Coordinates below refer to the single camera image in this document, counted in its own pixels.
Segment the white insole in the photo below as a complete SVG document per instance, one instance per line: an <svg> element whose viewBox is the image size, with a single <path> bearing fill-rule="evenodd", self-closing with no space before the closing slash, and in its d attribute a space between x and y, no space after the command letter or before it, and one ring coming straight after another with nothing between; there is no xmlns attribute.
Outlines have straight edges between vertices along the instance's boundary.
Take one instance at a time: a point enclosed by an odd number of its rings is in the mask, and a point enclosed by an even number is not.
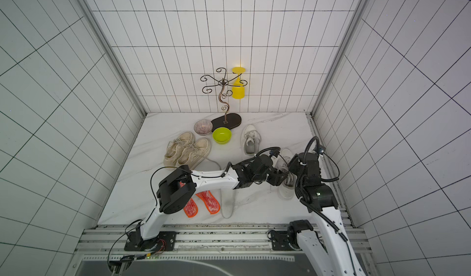
<svg viewBox="0 0 471 276"><path fill-rule="evenodd" d="M225 219L232 217L234 212L236 192L234 190L221 190L222 216Z"/></svg>

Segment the white sneaker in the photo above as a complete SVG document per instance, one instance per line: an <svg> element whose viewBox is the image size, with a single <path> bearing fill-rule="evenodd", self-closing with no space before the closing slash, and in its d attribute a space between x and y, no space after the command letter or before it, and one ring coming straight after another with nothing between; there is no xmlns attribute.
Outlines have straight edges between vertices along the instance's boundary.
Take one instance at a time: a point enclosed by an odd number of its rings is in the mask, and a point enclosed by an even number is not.
<svg viewBox="0 0 471 276"><path fill-rule="evenodd" d="M281 149L279 155L274 158L274 168L279 172L287 172L288 174L284 176L284 180L278 186L278 196L284 200L290 200L294 196L294 185L296 182L296 177L289 171L288 163L293 157L293 153L288 149Z"/></svg>
<svg viewBox="0 0 471 276"><path fill-rule="evenodd" d="M249 124L245 127L241 135L242 151L248 156L253 156L259 152L261 135L255 126Z"/></svg>

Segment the red insole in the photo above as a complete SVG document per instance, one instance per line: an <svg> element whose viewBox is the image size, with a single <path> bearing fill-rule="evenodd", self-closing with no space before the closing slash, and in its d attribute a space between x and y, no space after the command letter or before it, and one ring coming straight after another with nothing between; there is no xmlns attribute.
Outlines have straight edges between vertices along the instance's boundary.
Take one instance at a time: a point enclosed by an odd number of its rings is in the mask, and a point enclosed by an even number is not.
<svg viewBox="0 0 471 276"><path fill-rule="evenodd" d="M220 211L220 204L210 191L197 193L196 196L203 201L206 209L211 215L214 215Z"/></svg>
<svg viewBox="0 0 471 276"><path fill-rule="evenodd" d="M183 210L185 212L185 215L188 218L193 218L198 213L198 206L197 206L196 202L192 198L190 198L190 200L186 203Z"/></svg>

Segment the beige lace sneaker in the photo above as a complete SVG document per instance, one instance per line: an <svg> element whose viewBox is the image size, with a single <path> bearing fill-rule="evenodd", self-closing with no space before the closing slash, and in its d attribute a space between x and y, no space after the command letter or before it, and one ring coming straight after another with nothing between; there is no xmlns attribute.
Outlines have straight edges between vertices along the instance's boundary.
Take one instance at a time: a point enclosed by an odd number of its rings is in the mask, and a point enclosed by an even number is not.
<svg viewBox="0 0 471 276"><path fill-rule="evenodd" d="M177 159L176 166L188 166L190 170L194 170L208 158L211 149L212 144L208 138L197 139L184 148L180 158Z"/></svg>
<svg viewBox="0 0 471 276"><path fill-rule="evenodd" d="M166 154L164 155L164 166L175 166L177 160L182 156L184 149L193 144L195 135L192 132L184 132L176 139L168 143Z"/></svg>

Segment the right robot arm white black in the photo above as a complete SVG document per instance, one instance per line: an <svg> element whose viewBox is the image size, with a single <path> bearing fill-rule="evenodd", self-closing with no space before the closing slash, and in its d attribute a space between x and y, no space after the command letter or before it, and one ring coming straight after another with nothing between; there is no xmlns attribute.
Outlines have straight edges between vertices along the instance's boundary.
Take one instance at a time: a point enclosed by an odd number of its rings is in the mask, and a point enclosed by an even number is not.
<svg viewBox="0 0 471 276"><path fill-rule="evenodd" d="M312 137L303 153L293 156L289 171L296 176L294 193L312 215L310 220L292 221L286 232L271 230L267 237L274 250L303 251L318 276L365 276L342 223L339 204L323 179L319 157L325 154L318 137Z"/></svg>

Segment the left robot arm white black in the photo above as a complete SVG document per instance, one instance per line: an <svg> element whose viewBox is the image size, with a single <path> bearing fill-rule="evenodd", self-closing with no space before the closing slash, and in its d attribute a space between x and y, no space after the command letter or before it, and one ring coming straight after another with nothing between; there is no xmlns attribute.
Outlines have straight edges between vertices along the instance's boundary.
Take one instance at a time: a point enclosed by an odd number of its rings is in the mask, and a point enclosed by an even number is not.
<svg viewBox="0 0 471 276"><path fill-rule="evenodd" d="M161 234L161 228L170 215L183 210L196 194L237 190L262 182L281 185L287 179L288 171L274 167L272 157L279 155L279 147L269 147L254 157L236 164L228 163L224 169L208 173L191 170L188 165L176 167L153 192L155 206L149 214L128 225L130 229L123 235L124 250L155 253L170 247L170 238L166 236L167 232Z"/></svg>

